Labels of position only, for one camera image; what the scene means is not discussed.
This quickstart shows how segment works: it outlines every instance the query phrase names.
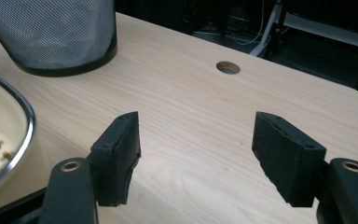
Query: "mesh pen holder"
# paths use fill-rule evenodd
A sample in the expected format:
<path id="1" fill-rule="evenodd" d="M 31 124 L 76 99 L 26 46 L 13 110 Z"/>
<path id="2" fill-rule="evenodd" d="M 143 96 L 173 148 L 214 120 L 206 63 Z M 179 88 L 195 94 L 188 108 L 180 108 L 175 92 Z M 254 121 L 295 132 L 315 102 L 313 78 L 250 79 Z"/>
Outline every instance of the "mesh pen holder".
<path id="1" fill-rule="evenodd" d="M 114 0 L 0 0 L 0 42 L 23 71 L 88 72 L 117 52 Z"/>

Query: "black chair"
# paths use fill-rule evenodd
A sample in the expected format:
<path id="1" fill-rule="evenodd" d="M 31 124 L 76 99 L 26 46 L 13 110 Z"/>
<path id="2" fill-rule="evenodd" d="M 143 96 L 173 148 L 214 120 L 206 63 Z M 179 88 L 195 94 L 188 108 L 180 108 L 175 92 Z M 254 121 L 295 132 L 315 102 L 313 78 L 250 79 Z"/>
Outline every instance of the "black chair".
<path id="1" fill-rule="evenodd" d="M 292 27 L 287 29 L 286 15 L 358 34 L 358 1 L 282 0 L 278 24 L 263 56 L 358 90 L 358 47 Z"/>

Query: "white bowl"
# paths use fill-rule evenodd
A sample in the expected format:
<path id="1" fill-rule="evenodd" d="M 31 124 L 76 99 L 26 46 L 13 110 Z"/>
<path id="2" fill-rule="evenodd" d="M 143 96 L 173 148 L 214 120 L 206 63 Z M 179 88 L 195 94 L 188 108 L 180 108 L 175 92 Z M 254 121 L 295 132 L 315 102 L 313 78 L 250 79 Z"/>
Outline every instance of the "white bowl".
<path id="1" fill-rule="evenodd" d="M 0 78 L 0 207 L 48 183 L 51 162 L 35 125 L 31 105 Z"/>

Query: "black mesh trash can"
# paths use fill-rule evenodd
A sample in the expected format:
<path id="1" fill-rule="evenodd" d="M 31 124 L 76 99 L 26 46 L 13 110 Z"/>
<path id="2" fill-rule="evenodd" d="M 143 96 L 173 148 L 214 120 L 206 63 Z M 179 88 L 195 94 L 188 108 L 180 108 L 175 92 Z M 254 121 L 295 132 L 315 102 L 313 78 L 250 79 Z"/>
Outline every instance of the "black mesh trash can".
<path id="1" fill-rule="evenodd" d="M 114 0 L 0 0 L 0 42 L 23 71 L 71 76 L 117 52 Z"/>

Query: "wooden table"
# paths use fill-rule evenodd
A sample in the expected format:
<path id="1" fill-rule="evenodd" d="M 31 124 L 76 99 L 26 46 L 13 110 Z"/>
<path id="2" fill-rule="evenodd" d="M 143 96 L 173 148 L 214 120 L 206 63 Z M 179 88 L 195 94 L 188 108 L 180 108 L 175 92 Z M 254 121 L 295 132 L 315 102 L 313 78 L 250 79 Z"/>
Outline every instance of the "wooden table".
<path id="1" fill-rule="evenodd" d="M 110 63 L 74 77 L 23 73 L 0 45 L 0 77 L 34 107 L 55 162 L 86 157 L 115 117 L 139 111 L 128 204 L 100 207 L 100 223 L 316 223 L 317 202 L 290 207 L 260 168 L 255 112 L 296 125 L 327 161 L 358 160 L 357 91 L 120 14 L 117 35 Z"/>

